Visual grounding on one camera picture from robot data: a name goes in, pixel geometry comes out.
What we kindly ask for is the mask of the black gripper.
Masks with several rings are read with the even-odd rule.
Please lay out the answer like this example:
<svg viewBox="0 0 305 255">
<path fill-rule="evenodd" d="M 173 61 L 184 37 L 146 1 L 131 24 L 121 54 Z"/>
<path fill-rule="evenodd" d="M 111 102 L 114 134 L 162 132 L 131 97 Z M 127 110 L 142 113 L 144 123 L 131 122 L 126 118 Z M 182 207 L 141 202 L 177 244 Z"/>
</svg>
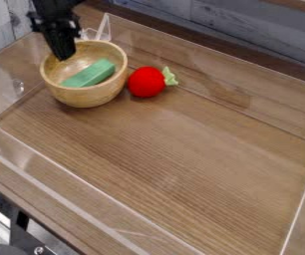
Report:
<svg viewBox="0 0 305 255">
<path fill-rule="evenodd" d="M 82 0 L 31 0 L 34 10 L 26 16 L 34 32 L 45 33 L 45 40 L 59 61 L 75 53 L 74 37 L 79 36 L 79 17 L 73 8 Z"/>
</svg>

